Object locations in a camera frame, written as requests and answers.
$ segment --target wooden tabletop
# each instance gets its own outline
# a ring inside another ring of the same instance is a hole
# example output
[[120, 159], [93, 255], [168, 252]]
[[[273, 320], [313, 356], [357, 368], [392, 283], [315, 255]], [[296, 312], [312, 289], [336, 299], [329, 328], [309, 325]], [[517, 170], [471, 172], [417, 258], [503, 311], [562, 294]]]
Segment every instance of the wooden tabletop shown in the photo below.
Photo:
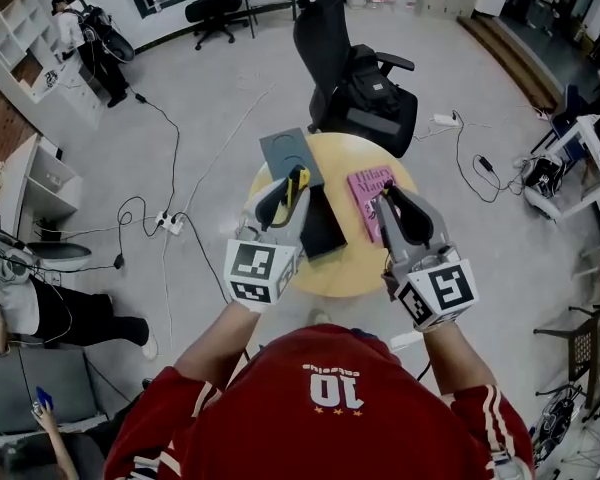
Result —
[[[371, 242], [347, 176], [363, 169], [389, 165], [398, 185], [417, 193], [411, 176], [387, 151], [355, 135], [318, 133], [307, 137], [307, 142], [325, 180], [325, 194], [347, 245], [311, 262], [305, 258], [293, 285], [302, 291], [328, 297], [353, 297], [384, 288], [380, 274], [387, 250], [381, 243]], [[265, 164], [251, 185], [249, 198], [271, 182], [271, 173]]]

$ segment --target hand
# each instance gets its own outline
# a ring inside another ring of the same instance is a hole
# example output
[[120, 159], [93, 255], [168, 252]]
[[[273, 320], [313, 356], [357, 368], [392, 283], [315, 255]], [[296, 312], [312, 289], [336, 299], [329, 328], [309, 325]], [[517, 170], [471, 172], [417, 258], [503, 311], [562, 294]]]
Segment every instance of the hand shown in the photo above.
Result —
[[45, 406], [40, 404], [40, 411], [42, 414], [38, 416], [33, 410], [31, 414], [36, 419], [38, 424], [47, 431], [47, 433], [51, 433], [54, 430], [58, 430], [58, 426], [56, 425], [56, 420], [53, 417], [53, 413], [51, 412], [51, 407], [49, 406], [49, 402], [46, 402]]

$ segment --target gray floor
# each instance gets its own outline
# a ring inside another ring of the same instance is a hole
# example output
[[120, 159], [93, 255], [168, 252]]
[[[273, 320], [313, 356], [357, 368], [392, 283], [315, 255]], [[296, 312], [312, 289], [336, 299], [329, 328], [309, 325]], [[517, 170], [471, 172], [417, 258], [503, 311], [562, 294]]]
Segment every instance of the gray floor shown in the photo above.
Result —
[[[418, 134], [424, 134], [434, 112], [456, 109], [467, 123], [491, 126], [468, 126], [462, 135], [460, 159], [467, 176], [480, 183], [471, 171], [477, 153], [489, 159], [503, 181], [515, 175], [512, 161], [528, 152], [548, 126], [535, 118], [516, 85], [478, 43], [453, 21], [386, 10], [349, 12], [347, 17], [352, 43], [364, 42], [415, 62], [414, 73], [398, 71], [391, 78], [419, 98]], [[126, 72], [136, 90], [162, 107], [182, 131], [173, 208], [185, 208], [193, 186], [237, 128], [201, 182], [189, 212], [213, 267], [221, 272], [226, 240], [263, 163], [258, 139], [291, 127], [305, 128], [313, 84], [294, 48], [290, 11], [263, 15], [255, 40], [248, 29], [239, 29], [233, 45], [217, 37], [200, 52], [193, 46], [191, 36], [173, 40], [140, 55]], [[463, 256], [471, 260], [480, 302], [459, 323], [530, 424], [544, 404], [534, 398], [534, 391], [566, 364], [560, 340], [535, 337], [531, 331], [579, 296], [570, 277], [576, 255], [600, 238], [589, 210], [556, 225], [510, 193], [492, 205], [480, 202], [457, 171], [455, 141], [453, 132], [414, 140], [402, 162], [420, 194], [445, 216]], [[170, 193], [173, 147], [173, 129], [153, 109], [129, 98], [107, 112], [97, 136], [67, 147], [67, 162], [85, 178], [83, 207], [67, 229], [114, 226], [120, 204], [137, 194], [147, 200], [150, 215], [162, 210]], [[489, 188], [480, 185], [490, 194]], [[136, 203], [130, 209], [137, 219], [142, 208]], [[186, 227], [180, 237], [169, 239], [164, 257], [171, 346], [162, 267], [165, 235], [148, 239], [141, 225], [133, 224], [123, 230], [122, 240], [125, 268], [80, 274], [80, 285], [114, 294], [121, 313], [144, 315], [153, 327], [160, 355], [152, 363], [125, 342], [88, 349], [99, 369], [133, 396], [143, 377], [172, 364], [212, 322], [223, 301]], [[116, 231], [86, 235], [82, 243], [94, 251], [92, 265], [108, 264], [118, 253]], [[325, 300], [290, 288], [281, 304], [263, 317], [250, 349], [299, 327], [315, 306], [329, 310], [336, 323], [364, 328], [384, 340], [411, 330], [409, 318], [384, 292]], [[414, 374], [426, 364], [422, 343], [399, 356]], [[120, 407], [115, 393], [98, 384], [105, 406]], [[425, 384], [433, 386], [431, 375]]]
[[597, 95], [594, 92], [600, 85], [598, 69], [560, 32], [555, 31], [553, 36], [549, 36], [507, 16], [500, 16], [500, 19], [544, 62], [560, 85], [577, 85], [587, 101], [595, 99]]

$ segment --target blue phone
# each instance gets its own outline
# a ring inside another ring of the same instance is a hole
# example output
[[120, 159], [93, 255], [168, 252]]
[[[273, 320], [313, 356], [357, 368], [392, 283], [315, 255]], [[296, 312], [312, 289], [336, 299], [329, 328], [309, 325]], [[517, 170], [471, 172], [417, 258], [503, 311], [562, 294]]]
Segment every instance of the blue phone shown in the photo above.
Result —
[[46, 407], [47, 403], [49, 403], [49, 407], [53, 411], [53, 398], [51, 395], [47, 393], [44, 389], [39, 386], [36, 386], [36, 396], [38, 397], [38, 402], [42, 407]]

